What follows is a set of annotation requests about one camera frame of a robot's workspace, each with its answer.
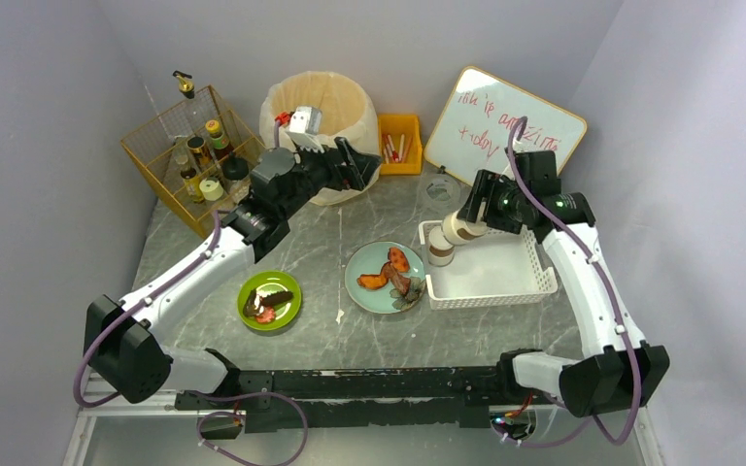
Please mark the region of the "tall yellow label spice jar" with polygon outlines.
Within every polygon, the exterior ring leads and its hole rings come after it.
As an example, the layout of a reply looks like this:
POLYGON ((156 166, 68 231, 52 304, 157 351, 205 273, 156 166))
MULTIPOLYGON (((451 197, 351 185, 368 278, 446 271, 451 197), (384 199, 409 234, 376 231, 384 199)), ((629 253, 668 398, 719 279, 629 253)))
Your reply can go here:
POLYGON ((188 138, 186 140, 186 147, 201 171, 208 170, 214 164, 213 157, 202 137, 192 136, 188 138))

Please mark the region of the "black lid shaker jar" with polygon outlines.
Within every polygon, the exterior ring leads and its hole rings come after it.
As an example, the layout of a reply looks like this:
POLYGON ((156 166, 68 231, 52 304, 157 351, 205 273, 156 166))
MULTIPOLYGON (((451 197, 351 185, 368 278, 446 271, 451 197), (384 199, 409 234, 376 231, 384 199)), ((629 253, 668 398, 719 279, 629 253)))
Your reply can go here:
POLYGON ((221 164, 221 169, 223 177, 226 179, 227 192, 230 194, 238 191, 242 182, 249 179, 249 164, 238 155, 229 155, 221 164))

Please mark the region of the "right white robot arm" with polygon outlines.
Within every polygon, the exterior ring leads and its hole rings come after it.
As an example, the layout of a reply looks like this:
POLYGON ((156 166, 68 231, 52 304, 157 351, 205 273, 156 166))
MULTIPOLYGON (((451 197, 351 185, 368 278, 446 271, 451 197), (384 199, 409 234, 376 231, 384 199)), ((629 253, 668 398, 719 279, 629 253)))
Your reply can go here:
POLYGON ((578 324, 579 360, 533 349, 503 354, 498 368, 509 389, 556 395, 576 417, 647 405, 669 369, 669 355, 647 342, 622 303, 583 194, 560 192, 552 174, 516 182, 481 169, 458 218, 532 233, 553 263, 578 324))

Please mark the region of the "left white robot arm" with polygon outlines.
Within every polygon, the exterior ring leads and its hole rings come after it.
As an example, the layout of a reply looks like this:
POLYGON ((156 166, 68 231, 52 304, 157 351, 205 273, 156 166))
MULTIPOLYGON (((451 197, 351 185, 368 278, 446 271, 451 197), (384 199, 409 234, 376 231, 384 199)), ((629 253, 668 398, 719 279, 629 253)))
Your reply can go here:
POLYGON ((230 211, 214 213, 213 233, 149 284, 119 301, 102 295, 87 308, 84 353, 73 381, 83 408, 121 396, 141 403, 162 389, 223 403, 240 393, 239 368, 214 349, 160 344, 212 291, 256 264, 289 233, 289 219, 321 190, 363 191, 382 159, 337 137, 320 149, 266 150, 250 172, 250 190, 230 211))

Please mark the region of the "light blue flower plate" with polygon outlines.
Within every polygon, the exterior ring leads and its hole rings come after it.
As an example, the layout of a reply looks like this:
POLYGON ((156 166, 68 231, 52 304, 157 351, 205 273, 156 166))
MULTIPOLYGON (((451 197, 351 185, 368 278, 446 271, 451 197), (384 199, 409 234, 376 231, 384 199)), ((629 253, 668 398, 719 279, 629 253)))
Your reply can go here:
POLYGON ((354 252, 344 272, 344 284, 351 299, 364 310, 374 314, 390 315, 406 312, 416 307, 424 296, 426 280, 421 258, 410 248, 390 241, 368 243, 354 252), (377 290, 367 290, 356 284, 362 274, 378 275, 388 262, 388 250, 398 247, 406 254, 411 270, 401 273, 409 278, 411 286, 406 296, 401 296, 391 283, 377 290))

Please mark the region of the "steel lined mug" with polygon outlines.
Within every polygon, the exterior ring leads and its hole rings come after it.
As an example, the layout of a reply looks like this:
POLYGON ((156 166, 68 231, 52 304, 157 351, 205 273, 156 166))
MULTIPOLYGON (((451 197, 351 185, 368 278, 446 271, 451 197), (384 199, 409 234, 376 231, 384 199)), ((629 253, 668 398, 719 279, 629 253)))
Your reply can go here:
POLYGON ((458 218, 458 211, 445 216, 441 228, 443 237, 453 246, 463 246, 485 236, 490 230, 484 222, 468 222, 458 218))

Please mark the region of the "white mug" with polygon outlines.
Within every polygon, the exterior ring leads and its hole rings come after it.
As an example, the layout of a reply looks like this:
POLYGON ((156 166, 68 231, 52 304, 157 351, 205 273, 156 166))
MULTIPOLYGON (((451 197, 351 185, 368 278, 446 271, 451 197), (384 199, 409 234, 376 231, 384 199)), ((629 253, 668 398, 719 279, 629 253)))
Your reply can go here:
POLYGON ((449 265, 455 256, 455 246, 448 241, 441 226, 435 226, 427 236, 428 262, 435 267, 449 265))

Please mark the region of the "clear oil dispenser bottle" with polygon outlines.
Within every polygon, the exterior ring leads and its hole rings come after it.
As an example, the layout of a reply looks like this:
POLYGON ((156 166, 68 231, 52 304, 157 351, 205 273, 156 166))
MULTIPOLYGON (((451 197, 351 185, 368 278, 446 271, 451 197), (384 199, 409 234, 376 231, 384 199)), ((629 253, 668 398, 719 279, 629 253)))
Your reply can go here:
POLYGON ((192 75, 176 70, 172 76, 178 81, 178 89, 184 97, 184 113, 192 133, 208 140, 209 133, 205 129, 208 121, 205 102, 201 94, 195 90, 192 75))

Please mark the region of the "green plate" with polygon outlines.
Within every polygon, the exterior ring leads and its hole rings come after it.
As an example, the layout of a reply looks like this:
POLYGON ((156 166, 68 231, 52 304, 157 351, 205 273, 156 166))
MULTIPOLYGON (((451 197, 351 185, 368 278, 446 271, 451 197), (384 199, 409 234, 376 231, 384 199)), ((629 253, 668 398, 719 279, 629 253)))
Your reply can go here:
POLYGON ((303 292, 298 281, 288 273, 281 271, 263 271, 249 279, 241 286, 239 290, 236 309, 242 322, 251 330, 257 332, 277 332, 289 326, 297 317, 303 301, 303 292), (252 289, 255 289, 257 295, 262 298, 276 291, 289 290, 294 293, 294 298, 284 305, 275 309, 276 319, 268 324, 257 323, 253 317, 246 317, 242 314, 242 307, 252 289))

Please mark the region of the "white plastic basket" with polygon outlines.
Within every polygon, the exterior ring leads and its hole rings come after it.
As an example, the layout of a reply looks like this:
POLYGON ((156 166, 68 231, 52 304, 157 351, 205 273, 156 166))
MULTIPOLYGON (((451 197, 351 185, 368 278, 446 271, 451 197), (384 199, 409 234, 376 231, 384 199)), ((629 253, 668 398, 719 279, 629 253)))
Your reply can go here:
POLYGON ((444 266, 430 263, 429 235, 442 222, 423 221, 418 232, 426 293, 433 310, 475 309, 539 303, 558 291, 555 269, 544 267, 532 232, 490 230, 456 247, 444 266))

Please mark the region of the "small yellow label bottle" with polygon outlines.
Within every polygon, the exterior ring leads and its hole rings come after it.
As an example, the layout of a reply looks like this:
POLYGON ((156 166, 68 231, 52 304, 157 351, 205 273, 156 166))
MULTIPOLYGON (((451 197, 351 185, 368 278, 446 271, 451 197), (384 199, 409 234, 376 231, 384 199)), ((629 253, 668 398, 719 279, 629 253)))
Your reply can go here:
POLYGON ((190 200, 196 204, 203 204, 205 197, 200 189, 201 179, 198 172, 191 165, 187 165, 180 169, 180 176, 190 200))

